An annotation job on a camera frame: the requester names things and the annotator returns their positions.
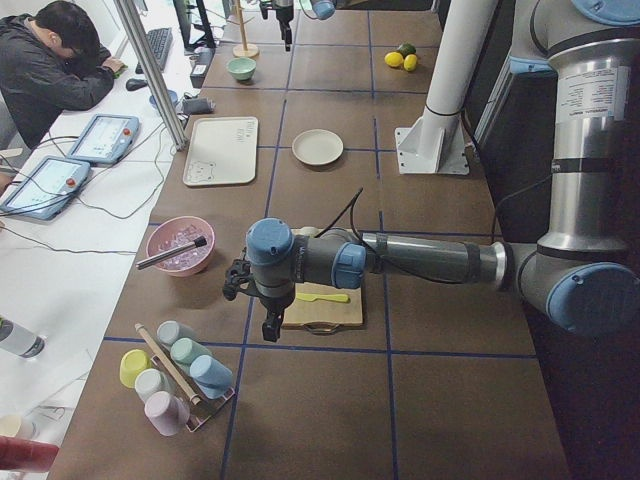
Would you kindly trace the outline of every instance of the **computer mouse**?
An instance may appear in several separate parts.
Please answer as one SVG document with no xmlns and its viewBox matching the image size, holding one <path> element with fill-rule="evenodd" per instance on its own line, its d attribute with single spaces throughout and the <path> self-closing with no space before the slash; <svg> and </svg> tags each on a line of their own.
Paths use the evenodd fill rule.
<svg viewBox="0 0 640 480">
<path fill-rule="evenodd" d="M 127 80 L 127 83 L 125 83 L 124 88 L 126 88 L 129 92 L 133 92 L 142 87 L 146 87 L 147 85 L 147 81 L 142 78 L 130 78 L 129 80 Z"/>
</svg>

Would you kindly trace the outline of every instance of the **small box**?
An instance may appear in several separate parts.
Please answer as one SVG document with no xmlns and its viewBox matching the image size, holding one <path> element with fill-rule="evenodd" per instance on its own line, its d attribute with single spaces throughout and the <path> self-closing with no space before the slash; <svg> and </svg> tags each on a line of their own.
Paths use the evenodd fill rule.
<svg viewBox="0 0 640 480">
<path fill-rule="evenodd" d="M 191 75 L 189 75 L 193 88 L 202 88 L 204 79 L 209 71 L 209 65 L 211 65 L 215 53 L 216 51 L 213 48 L 205 48 L 201 52 L 198 52 L 198 59 L 191 69 Z"/>
</svg>

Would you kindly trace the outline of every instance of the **pink bowl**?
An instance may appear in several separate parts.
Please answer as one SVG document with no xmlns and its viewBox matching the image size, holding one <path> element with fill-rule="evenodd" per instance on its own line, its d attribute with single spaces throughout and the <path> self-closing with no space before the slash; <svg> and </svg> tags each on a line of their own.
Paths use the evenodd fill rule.
<svg viewBox="0 0 640 480">
<path fill-rule="evenodd" d="M 199 217 L 176 217 L 164 222 L 147 240 L 147 256 L 156 255 L 204 235 L 207 244 L 154 265 L 174 277 L 188 277 L 204 270 L 213 258 L 213 227 Z"/>
</svg>

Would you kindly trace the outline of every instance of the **white desk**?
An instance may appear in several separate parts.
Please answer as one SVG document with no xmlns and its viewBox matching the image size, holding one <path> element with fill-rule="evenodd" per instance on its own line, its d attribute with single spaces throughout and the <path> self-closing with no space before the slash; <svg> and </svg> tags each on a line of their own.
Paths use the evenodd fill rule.
<svg viewBox="0 0 640 480">
<path fill-rule="evenodd" d="M 171 26 L 175 17 L 169 13 L 170 10 L 160 10 L 157 16 L 145 17 L 146 28 Z M 163 74 L 165 83 L 179 97 L 184 92 L 195 94 L 197 90 L 189 80 L 191 67 L 183 55 L 177 28 L 173 33 L 172 51 Z M 135 148 L 162 123 L 148 101 L 148 88 L 125 90 L 127 79 L 136 76 L 137 60 L 130 45 L 121 58 L 129 68 L 116 80 L 113 91 L 92 110 L 63 113 L 51 128 L 52 136 L 79 135 L 97 112 L 135 115 L 141 122 Z M 70 142 L 60 143 L 63 151 L 70 146 Z M 116 166 L 107 171 L 93 168 L 91 176 L 99 175 L 80 198 L 115 215 L 128 216 L 162 184 L 158 169 L 162 174 L 168 172 L 173 153 L 171 138 L 161 127 Z M 60 156 L 60 152 L 47 143 L 33 152 L 22 171 L 30 172 L 46 155 Z M 126 219 L 114 218 L 74 200 L 48 222 L 26 217 L 3 217 L 2 221 L 7 228 L 54 248 L 135 252 L 159 191 L 158 188 L 137 213 Z M 46 337 L 44 350 L 33 359 L 0 350 L 0 415 L 20 413 L 34 419 L 38 427 L 34 440 L 58 445 L 62 442 L 83 378 L 91 368 L 133 258 L 133 254 L 53 252 L 0 230 L 0 312 Z M 24 478 L 44 477 L 46 474 L 29 474 Z M 0 472 L 0 478 L 23 477 Z"/>
</svg>

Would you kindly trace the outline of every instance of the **wooden stick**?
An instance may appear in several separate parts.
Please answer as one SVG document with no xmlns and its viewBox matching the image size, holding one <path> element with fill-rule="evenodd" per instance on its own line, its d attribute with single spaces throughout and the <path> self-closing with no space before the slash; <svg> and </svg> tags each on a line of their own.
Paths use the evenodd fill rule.
<svg viewBox="0 0 640 480">
<path fill-rule="evenodd" d="M 158 357 L 158 359 L 160 359 L 160 362 L 162 362 L 162 365 L 164 365 L 164 367 L 167 369 L 169 374 L 173 377 L 173 379 L 176 381 L 178 386 L 182 389 L 184 394 L 187 397 L 189 397 L 189 401 L 194 405 L 197 405 L 198 403 L 200 403 L 202 401 L 202 398 L 200 397 L 200 395 L 198 395 L 193 390 L 193 388 L 191 388 L 191 385 L 187 383 L 187 381 L 184 379 L 180 371 L 175 367 L 175 365 L 169 359 L 169 357 L 167 357 L 166 353 L 164 353 L 160 345 L 158 345 L 158 343 L 154 340 L 154 338 L 149 334 L 149 331 L 147 330 L 147 328 L 141 323 L 136 323 L 135 327 L 136 327 L 136 332 L 138 332 L 142 337 L 142 339 L 145 342 L 147 342 L 147 345 L 149 345 L 149 348 L 151 349 L 153 354 L 156 357 Z"/>
<path fill-rule="evenodd" d="M 240 6 L 240 0 L 236 0 L 236 15 L 238 16 L 238 23 L 240 24 L 240 36 L 242 37 L 242 48 L 244 51 L 248 51 L 247 48 L 247 34 L 244 31 L 244 20 L 242 19 L 242 7 Z"/>
</svg>

